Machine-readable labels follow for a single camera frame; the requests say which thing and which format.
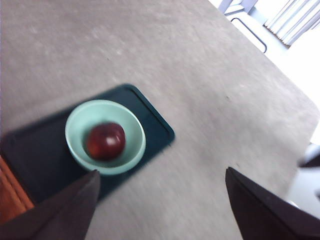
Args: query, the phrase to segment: red apple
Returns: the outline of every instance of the red apple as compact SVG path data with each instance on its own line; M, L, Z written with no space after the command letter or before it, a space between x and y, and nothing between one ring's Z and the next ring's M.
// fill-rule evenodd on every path
M92 158L109 161L122 153L125 144L124 129L117 123L109 122L91 129L86 141L86 149Z

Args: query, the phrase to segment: dark green tray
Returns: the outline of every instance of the dark green tray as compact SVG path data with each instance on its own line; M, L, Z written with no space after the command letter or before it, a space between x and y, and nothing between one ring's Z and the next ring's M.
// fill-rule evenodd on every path
M139 119L146 137L144 155L133 169L119 175L101 177L102 198L169 145L175 133L133 85L120 85L83 102L93 99L111 100L130 109ZM65 138L67 118L77 105L13 131L1 140L1 155L35 204L86 174L71 156Z

